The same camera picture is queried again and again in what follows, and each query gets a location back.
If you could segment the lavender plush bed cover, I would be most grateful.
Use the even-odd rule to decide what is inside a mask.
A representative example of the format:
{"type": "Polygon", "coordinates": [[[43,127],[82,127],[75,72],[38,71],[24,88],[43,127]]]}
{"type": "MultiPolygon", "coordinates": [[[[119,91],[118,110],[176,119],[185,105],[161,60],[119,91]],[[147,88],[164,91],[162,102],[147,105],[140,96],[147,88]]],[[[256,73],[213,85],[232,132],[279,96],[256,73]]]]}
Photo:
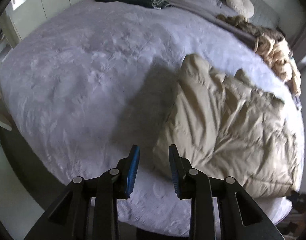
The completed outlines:
{"type": "MultiPolygon", "coordinates": [[[[78,2],[15,47],[0,66],[0,91],[21,135],[63,184],[101,175],[138,145],[135,191],[118,201],[118,219],[186,237],[190,202],[176,197],[171,174],[156,166],[153,148],[174,102],[182,63],[191,54],[228,75],[243,70],[257,88],[285,103],[298,137],[301,184],[304,127],[288,85],[254,47],[173,5],[78,2]]],[[[286,196],[254,200],[274,224],[292,208],[286,196]]]]}

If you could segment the beige quilted puffer jacket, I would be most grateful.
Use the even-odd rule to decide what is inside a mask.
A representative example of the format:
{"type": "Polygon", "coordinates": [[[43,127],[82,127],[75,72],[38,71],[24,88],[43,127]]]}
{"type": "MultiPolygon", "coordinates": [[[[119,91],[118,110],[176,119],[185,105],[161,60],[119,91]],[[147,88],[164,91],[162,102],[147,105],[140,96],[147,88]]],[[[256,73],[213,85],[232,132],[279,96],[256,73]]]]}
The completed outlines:
{"type": "Polygon", "coordinates": [[[207,176],[234,177],[254,198],[284,197],[300,184],[298,137],[286,105],[251,83],[243,70],[228,75],[199,55],[182,63],[174,102],[153,148],[171,174],[168,149],[207,176]]]}

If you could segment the white wardrobe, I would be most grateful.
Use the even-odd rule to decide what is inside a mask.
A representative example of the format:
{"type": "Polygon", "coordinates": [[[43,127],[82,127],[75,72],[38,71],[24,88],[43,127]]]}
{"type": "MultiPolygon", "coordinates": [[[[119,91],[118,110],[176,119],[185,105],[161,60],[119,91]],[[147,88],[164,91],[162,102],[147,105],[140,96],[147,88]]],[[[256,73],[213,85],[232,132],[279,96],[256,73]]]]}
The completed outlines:
{"type": "Polygon", "coordinates": [[[10,0],[0,17],[0,27],[14,48],[38,26],[82,0],[10,0]]]}

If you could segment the round cream cushion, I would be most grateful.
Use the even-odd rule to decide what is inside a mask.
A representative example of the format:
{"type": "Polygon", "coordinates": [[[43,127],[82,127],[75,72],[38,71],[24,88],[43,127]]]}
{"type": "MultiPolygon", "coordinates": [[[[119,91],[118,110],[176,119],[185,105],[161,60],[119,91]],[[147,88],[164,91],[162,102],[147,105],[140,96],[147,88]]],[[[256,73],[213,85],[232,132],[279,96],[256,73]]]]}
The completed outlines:
{"type": "Polygon", "coordinates": [[[255,14],[255,8],[250,0],[225,0],[228,7],[245,18],[251,18],[255,14]]]}

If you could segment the cream brown striped fuzzy garment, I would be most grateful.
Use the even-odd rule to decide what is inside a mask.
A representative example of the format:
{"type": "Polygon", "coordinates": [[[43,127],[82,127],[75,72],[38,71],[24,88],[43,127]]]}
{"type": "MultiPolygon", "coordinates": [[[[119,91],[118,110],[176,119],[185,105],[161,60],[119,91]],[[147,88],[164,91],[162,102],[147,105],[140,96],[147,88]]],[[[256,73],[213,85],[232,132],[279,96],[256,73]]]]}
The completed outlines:
{"type": "Polygon", "coordinates": [[[290,83],[291,92],[295,96],[300,96],[301,75],[293,58],[293,51],[282,33],[254,25],[242,15],[226,17],[219,14],[216,18],[252,35],[255,38],[254,52],[261,56],[282,82],[290,83]]]}

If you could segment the grey folded blanket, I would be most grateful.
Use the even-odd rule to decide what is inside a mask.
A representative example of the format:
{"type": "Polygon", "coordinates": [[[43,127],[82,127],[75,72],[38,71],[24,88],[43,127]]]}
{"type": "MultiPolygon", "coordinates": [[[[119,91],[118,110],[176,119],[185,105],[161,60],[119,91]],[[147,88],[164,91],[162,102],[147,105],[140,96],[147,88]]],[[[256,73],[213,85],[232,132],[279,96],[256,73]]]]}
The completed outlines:
{"type": "Polygon", "coordinates": [[[183,10],[187,10],[207,21],[233,33],[239,40],[249,47],[255,46],[255,38],[222,20],[217,18],[218,15],[225,17],[234,17],[237,15],[233,9],[226,6],[219,0],[169,0],[170,4],[183,10]]]}

